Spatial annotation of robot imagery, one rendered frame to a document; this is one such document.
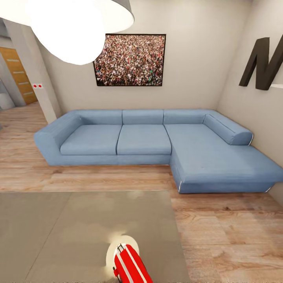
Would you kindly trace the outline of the radio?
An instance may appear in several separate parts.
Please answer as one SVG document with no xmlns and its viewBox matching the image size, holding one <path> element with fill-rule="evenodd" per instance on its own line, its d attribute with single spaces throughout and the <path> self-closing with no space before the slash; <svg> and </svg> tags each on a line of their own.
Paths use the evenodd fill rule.
<svg viewBox="0 0 283 283">
<path fill-rule="evenodd" d="M 122 283 L 153 283 L 145 265 L 135 249 L 129 244 L 117 247 L 114 257 L 114 274 Z"/>
</svg>

